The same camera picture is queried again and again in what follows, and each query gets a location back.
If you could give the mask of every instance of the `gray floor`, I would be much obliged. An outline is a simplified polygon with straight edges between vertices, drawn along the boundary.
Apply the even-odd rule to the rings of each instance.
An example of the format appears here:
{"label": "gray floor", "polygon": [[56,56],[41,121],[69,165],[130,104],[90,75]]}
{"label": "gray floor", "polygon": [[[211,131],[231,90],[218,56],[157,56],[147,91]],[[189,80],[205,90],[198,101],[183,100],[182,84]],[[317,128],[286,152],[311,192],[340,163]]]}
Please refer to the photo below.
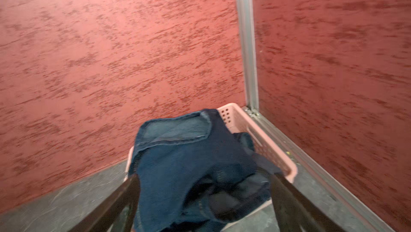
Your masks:
{"label": "gray floor", "polygon": [[[299,164],[294,185],[346,231],[369,231]],[[0,216],[0,231],[66,232],[111,194],[124,178],[125,162],[47,194]],[[272,206],[242,219],[226,232],[279,231]]]}

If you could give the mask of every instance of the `pink wall panel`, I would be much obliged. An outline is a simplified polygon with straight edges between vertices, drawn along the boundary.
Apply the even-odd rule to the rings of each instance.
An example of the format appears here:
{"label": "pink wall panel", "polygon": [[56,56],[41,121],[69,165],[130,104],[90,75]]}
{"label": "pink wall panel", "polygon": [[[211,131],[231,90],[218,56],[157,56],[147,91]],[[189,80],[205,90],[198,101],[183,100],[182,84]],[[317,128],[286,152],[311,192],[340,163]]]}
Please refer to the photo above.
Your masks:
{"label": "pink wall panel", "polygon": [[0,0],[0,211],[126,158],[139,125],[244,105],[235,0]]}
{"label": "pink wall panel", "polygon": [[411,230],[411,0],[253,0],[261,112]]}

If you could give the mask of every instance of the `dark red wall panel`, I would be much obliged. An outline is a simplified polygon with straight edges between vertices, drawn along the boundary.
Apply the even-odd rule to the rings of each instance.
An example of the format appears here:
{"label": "dark red wall panel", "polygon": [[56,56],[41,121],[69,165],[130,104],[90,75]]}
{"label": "dark red wall panel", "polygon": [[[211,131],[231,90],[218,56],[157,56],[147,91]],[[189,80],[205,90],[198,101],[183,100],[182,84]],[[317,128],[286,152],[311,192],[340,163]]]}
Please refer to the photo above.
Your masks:
{"label": "dark red wall panel", "polygon": [[139,125],[244,105],[235,0],[0,0],[0,211],[126,158]]}
{"label": "dark red wall panel", "polygon": [[411,0],[253,0],[261,112],[411,230]]}

